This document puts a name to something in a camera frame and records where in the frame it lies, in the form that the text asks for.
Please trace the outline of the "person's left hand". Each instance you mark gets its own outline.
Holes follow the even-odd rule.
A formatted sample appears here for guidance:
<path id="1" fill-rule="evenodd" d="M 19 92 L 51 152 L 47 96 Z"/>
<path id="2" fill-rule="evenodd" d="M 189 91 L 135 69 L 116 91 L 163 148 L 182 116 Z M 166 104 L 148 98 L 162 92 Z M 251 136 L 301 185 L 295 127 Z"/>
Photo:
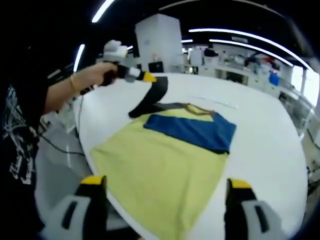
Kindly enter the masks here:
<path id="1" fill-rule="evenodd" d="M 118 66 L 110 62 L 100 62 L 93 66 L 94 83 L 106 87 L 112 85 L 118 78 Z"/>

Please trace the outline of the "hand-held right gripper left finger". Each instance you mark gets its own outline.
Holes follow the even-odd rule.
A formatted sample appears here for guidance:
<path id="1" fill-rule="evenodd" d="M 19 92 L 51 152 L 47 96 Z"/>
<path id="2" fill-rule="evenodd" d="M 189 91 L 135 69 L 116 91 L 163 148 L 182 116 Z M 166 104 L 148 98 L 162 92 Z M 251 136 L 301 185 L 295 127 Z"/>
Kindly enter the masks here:
<path id="1" fill-rule="evenodd" d="M 105 240 L 107 238 L 107 177 L 84 178 L 72 195 L 51 211 L 44 227 L 46 240 Z"/>

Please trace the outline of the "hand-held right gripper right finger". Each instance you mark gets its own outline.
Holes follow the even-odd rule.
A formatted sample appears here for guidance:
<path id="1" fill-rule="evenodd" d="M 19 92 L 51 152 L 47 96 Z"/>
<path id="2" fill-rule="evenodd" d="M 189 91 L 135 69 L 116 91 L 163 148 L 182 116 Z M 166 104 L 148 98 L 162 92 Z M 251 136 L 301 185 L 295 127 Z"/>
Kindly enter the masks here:
<path id="1" fill-rule="evenodd" d="M 281 219 L 258 200 L 251 185 L 235 178 L 226 183 L 224 236 L 226 240 L 283 240 Z"/>

